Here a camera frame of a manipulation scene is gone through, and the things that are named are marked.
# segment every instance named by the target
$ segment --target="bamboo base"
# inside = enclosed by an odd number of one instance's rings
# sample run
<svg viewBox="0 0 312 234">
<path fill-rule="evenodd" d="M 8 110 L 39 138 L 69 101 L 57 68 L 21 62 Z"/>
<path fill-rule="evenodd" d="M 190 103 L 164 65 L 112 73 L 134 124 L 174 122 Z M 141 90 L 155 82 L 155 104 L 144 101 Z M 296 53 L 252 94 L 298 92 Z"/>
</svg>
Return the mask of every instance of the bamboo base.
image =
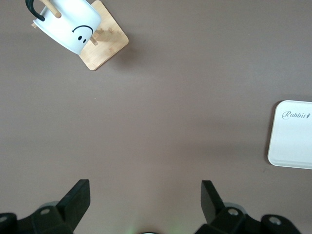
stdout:
<svg viewBox="0 0 312 234">
<path fill-rule="evenodd" d="M 89 40 L 79 56 L 90 70 L 95 71 L 126 46 L 129 40 L 101 1 L 96 0 L 91 5 L 102 18 L 102 23 L 93 34 L 97 45 Z"/>
</svg>

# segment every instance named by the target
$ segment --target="white tray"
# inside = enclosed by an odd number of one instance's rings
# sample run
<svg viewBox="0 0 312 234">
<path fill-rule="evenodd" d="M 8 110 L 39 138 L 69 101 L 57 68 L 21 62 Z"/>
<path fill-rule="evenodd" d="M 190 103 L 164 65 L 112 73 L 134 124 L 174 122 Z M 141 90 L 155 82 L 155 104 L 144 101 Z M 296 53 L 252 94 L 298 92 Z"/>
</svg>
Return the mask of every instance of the white tray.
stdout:
<svg viewBox="0 0 312 234">
<path fill-rule="evenodd" d="M 268 158 L 275 166 L 312 169 L 312 102 L 278 104 Z"/>
</svg>

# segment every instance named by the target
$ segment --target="screw hole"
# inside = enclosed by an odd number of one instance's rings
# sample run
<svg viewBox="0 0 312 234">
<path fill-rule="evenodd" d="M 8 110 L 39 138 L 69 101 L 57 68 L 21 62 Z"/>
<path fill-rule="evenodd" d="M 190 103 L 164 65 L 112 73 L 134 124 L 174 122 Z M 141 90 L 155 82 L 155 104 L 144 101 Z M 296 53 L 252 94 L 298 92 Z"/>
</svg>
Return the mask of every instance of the screw hole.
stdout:
<svg viewBox="0 0 312 234">
<path fill-rule="evenodd" d="M 49 212 L 50 212 L 50 209 L 44 209 L 44 210 L 40 211 L 40 214 L 41 215 L 46 215 Z"/>
<path fill-rule="evenodd" d="M 6 221 L 7 219 L 8 219 L 8 217 L 7 217 L 7 216 L 3 216 L 3 217 L 1 217 L 1 218 L 0 218 L 0 223 L 1 223 L 1 222 Z"/>
<path fill-rule="evenodd" d="M 278 218 L 274 217 L 274 216 L 271 216 L 269 218 L 269 221 L 272 223 L 272 224 L 275 224 L 275 225 L 281 225 L 282 224 L 282 221 L 279 220 Z"/>
<path fill-rule="evenodd" d="M 228 212 L 229 212 L 230 215 L 233 215 L 233 216 L 238 216 L 239 215 L 238 211 L 233 209 L 233 208 L 229 209 Z"/>
</svg>

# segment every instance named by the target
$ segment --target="black mug handle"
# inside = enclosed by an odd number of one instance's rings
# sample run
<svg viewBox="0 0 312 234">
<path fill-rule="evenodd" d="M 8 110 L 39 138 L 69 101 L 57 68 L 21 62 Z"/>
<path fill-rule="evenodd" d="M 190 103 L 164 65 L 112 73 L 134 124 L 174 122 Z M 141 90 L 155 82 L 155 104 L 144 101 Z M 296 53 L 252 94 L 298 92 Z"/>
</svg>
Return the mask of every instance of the black mug handle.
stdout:
<svg viewBox="0 0 312 234">
<path fill-rule="evenodd" d="M 28 8 L 28 10 L 39 20 L 44 21 L 45 18 L 40 15 L 39 13 L 37 13 L 37 11 L 35 11 L 34 9 L 34 0 L 25 0 L 26 1 L 26 6 Z"/>
</svg>

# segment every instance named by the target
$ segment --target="mug rack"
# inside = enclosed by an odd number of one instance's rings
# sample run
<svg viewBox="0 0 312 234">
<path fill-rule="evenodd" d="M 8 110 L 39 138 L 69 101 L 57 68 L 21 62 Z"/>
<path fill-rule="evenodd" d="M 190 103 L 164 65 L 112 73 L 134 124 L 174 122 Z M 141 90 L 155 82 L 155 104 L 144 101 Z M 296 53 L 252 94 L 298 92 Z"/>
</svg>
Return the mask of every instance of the mug rack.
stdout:
<svg viewBox="0 0 312 234">
<path fill-rule="evenodd" d="M 47 6 L 55 17 L 61 17 L 60 12 L 49 0 L 40 1 Z M 129 39 L 101 1 L 96 0 L 91 5 L 100 14 L 102 21 L 84 46 L 79 57 L 91 71 L 95 71 L 125 47 L 129 43 Z"/>
</svg>

